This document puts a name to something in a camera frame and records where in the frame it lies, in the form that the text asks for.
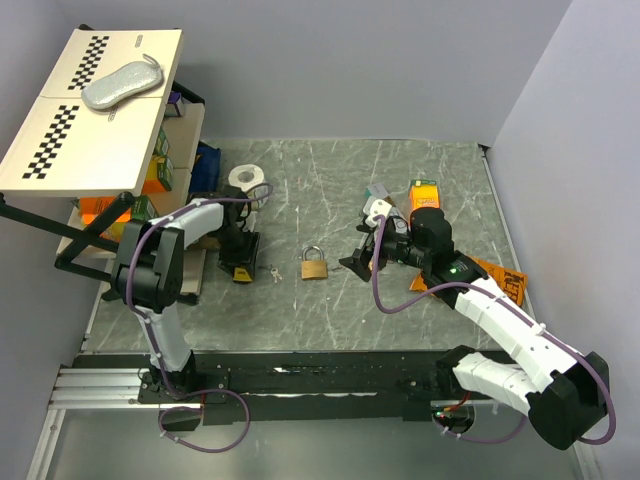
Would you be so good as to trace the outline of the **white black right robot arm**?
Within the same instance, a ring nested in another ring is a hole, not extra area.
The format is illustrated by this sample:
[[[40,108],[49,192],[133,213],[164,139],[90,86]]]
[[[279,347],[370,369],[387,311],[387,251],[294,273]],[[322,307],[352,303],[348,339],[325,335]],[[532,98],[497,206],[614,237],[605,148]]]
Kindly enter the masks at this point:
[[[441,363],[438,390],[448,398],[470,392],[505,404],[559,450],[575,442],[611,441],[617,418],[606,361],[559,340],[510,300],[484,268],[456,249],[452,226],[441,209],[414,210],[403,229],[396,228],[396,219],[384,200],[365,205],[358,227],[365,237],[340,264],[372,283],[388,260],[416,268],[427,295],[472,321],[512,361],[501,364],[474,349],[457,347]]]

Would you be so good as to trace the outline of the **yellow padlock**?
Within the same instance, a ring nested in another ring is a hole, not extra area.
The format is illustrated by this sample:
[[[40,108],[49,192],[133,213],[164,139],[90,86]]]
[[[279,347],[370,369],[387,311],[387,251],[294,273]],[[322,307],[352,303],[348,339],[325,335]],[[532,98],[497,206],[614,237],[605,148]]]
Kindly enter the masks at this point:
[[[233,270],[232,279],[234,283],[238,284],[249,284],[254,281],[251,272],[244,267],[235,267]]]

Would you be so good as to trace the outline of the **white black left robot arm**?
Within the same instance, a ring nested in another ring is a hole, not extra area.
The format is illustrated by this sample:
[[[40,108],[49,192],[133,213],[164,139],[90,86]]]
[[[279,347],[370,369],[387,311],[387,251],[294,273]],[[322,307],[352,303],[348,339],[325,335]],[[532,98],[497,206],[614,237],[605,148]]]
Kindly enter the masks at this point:
[[[151,383],[177,402],[191,399],[200,383],[196,360],[177,310],[187,247],[203,237],[219,243],[218,267],[238,284],[255,280],[260,234],[243,225],[271,186],[252,198],[238,187],[220,197],[195,197],[158,218],[125,224],[110,285],[134,313],[150,351]]]

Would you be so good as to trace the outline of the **large brass padlock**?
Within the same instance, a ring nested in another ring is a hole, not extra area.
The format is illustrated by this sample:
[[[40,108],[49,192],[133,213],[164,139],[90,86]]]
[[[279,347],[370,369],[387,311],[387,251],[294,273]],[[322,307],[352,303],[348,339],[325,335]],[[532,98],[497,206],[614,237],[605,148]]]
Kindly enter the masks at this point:
[[[324,280],[328,276],[324,251],[315,245],[305,247],[301,252],[301,279],[303,281]]]

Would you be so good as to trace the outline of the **yellow padlock keys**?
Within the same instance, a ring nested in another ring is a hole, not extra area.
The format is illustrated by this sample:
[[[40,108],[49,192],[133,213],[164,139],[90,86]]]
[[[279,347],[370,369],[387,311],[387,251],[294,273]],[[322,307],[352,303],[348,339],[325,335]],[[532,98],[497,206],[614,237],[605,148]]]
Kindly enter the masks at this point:
[[[278,283],[279,281],[283,280],[283,277],[281,276],[277,267],[273,265],[269,265],[269,266],[263,266],[263,269],[269,271],[275,283]]]

